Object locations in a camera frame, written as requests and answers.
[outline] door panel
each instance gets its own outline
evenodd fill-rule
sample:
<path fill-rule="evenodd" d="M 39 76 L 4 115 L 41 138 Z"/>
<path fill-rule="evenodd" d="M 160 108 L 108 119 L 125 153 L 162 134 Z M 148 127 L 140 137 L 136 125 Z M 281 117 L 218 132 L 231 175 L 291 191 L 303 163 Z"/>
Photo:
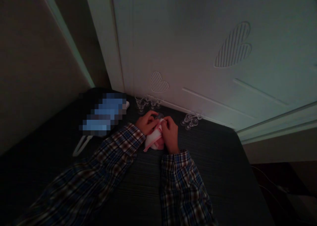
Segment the door panel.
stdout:
<path fill-rule="evenodd" d="M 317 0 L 114 0 L 125 91 L 241 130 L 317 100 Z"/>

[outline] dark bedsheet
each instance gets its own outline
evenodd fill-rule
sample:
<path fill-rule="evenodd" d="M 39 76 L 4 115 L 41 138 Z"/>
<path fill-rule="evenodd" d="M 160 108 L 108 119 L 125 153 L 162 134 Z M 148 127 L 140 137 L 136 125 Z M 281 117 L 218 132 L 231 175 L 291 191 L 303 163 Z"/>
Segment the dark bedsheet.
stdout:
<path fill-rule="evenodd" d="M 72 157 L 81 138 L 78 125 L 107 91 L 89 90 L 0 157 L 0 225 L 19 216 L 64 168 L 78 158 L 90 156 L 98 148 L 102 139 L 93 137 L 77 158 Z M 131 104 L 127 115 L 111 133 L 127 122 L 135 123 L 139 117 L 134 98 L 127 96 L 127 100 Z M 197 127 L 186 131 L 179 124 L 184 113 L 166 107 L 160 112 L 172 116 L 179 125 L 179 147 L 190 151 L 212 199 L 219 225 L 274 225 L 239 138 L 232 129 L 200 120 Z M 90 225 L 161 224 L 159 186 L 163 151 L 150 149 L 144 153 L 143 149 L 144 145 Z"/>

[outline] wrist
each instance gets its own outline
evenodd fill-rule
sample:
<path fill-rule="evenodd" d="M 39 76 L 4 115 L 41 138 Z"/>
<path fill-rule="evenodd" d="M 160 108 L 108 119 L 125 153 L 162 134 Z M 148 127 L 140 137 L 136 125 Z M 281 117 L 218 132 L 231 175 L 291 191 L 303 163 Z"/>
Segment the wrist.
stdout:
<path fill-rule="evenodd" d="M 176 148 L 173 148 L 173 149 L 169 149 L 169 150 L 168 150 L 168 153 L 169 153 L 170 155 L 172 155 L 172 154 L 179 154 L 179 153 L 180 153 L 180 150 L 179 150 L 178 147 L 176 147 Z"/>

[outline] striped heart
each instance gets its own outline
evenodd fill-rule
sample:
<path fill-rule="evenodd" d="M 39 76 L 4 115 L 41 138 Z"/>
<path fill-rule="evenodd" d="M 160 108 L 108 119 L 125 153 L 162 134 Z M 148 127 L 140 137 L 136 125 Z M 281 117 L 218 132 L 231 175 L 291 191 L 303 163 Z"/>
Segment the striped heart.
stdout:
<path fill-rule="evenodd" d="M 214 63 L 215 68 L 233 66 L 249 56 L 252 46 L 244 41 L 250 31 L 250 24 L 247 21 L 237 24 L 221 46 Z"/>
<path fill-rule="evenodd" d="M 169 83 L 162 81 L 162 74 L 154 71 L 151 76 L 151 89 L 152 92 L 160 93 L 166 92 L 169 89 Z"/>

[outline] plaid shirt sleeve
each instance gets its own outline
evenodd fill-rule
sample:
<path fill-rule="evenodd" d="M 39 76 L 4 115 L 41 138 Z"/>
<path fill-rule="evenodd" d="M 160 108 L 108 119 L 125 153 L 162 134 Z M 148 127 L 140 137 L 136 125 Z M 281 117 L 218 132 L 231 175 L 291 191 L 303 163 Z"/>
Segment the plaid shirt sleeve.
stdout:
<path fill-rule="evenodd" d="M 145 136 L 128 124 L 91 158 L 65 170 L 12 225 L 83 225 L 100 209 L 136 158 Z"/>
<path fill-rule="evenodd" d="M 164 155 L 160 191 L 163 225 L 218 225 L 189 152 Z"/>

